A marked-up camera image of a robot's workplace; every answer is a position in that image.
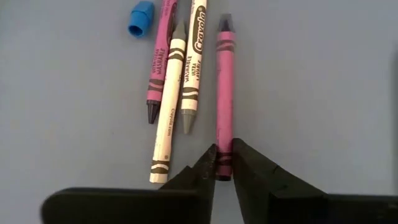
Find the small blue rubber piece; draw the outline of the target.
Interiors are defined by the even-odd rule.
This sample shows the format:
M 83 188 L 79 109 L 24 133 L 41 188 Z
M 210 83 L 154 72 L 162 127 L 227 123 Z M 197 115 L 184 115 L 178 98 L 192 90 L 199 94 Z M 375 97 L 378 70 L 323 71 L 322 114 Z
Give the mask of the small blue rubber piece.
M 152 26 L 154 9 L 154 3 L 150 1 L 140 1 L 133 7 L 127 27 L 132 36 L 140 38 L 147 34 Z

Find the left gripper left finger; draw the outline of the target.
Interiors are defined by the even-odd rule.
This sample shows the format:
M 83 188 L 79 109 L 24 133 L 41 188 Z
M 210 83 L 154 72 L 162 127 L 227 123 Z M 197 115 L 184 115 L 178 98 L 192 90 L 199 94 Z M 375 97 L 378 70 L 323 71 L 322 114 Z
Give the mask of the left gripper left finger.
M 157 190 L 59 190 L 42 203 L 42 224 L 210 224 L 215 161 L 211 145 Z

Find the white wrapper crayon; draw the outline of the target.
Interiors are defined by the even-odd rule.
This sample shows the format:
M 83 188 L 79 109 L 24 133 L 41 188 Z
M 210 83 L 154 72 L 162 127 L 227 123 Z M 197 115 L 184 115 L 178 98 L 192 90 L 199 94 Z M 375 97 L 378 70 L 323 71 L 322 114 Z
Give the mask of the white wrapper crayon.
M 185 134 L 190 132 L 198 109 L 206 10 L 207 0 L 192 0 L 181 102 Z
M 185 22 L 180 21 L 173 34 L 167 57 L 165 85 L 160 106 L 149 181 L 163 184 L 168 179 L 172 152 L 172 134 L 187 44 Z

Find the purple crayon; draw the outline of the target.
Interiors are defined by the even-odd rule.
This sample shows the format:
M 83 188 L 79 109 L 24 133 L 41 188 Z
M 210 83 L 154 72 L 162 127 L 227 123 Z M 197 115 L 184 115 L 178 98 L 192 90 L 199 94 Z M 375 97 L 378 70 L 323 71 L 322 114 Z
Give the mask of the purple crayon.
M 233 89 L 235 29 L 231 14 L 223 14 L 216 42 L 216 179 L 229 181 L 233 155 Z
M 167 57 L 174 27 L 178 0 L 163 0 L 155 39 L 149 85 L 147 89 L 147 114 L 149 124 L 154 124 L 162 102 Z

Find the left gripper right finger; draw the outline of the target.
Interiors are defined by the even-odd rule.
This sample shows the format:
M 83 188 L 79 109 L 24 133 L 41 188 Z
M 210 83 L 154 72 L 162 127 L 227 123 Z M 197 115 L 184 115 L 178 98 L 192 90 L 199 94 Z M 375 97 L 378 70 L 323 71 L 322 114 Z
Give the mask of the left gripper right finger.
M 398 196 L 328 194 L 239 138 L 233 174 L 244 224 L 398 224 Z

